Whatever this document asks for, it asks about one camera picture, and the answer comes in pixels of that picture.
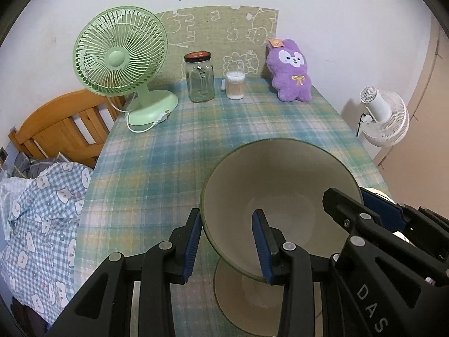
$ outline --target yellow bow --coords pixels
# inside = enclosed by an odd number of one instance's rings
[[[304,76],[296,76],[296,75],[293,75],[293,76],[291,76],[291,79],[292,79],[292,80],[298,81],[298,82],[296,83],[297,86],[299,86],[299,85],[304,86],[303,80],[305,80],[306,77],[304,77]]]

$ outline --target table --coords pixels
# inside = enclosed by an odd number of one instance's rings
[[[229,100],[217,85],[215,99],[198,104],[190,102],[185,83],[167,89],[179,97],[167,121],[134,134],[122,116],[103,147],[78,229],[76,290],[110,253],[143,253],[168,239],[199,207],[201,186],[216,164],[248,142],[282,137],[313,143],[339,158],[360,186],[388,193],[354,133],[314,88],[310,103],[285,103],[269,82],[255,78],[242,100]],[[203,232],[189,282],[171,287],[178,337],[250,336],[216,304],[218,258]]]

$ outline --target red and black lid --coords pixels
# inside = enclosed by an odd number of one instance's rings
[[[191,52],[184,56],[184,60],[187,63],[205,62],[206,60],[210,60],[210,52],[206,51]]]

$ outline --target cotton swab container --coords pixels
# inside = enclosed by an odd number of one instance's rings
[[[226,74],[226,96],[231,100],[243,99],[245,92],[245,74],[240,71],[229,71]]]

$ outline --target white fan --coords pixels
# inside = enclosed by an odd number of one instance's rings
[[[360,100],[369,112],[360,126],[369,143],[391,147],[404,138],[409,129],[409,112],[397,93],[369,86],[360,93]]]

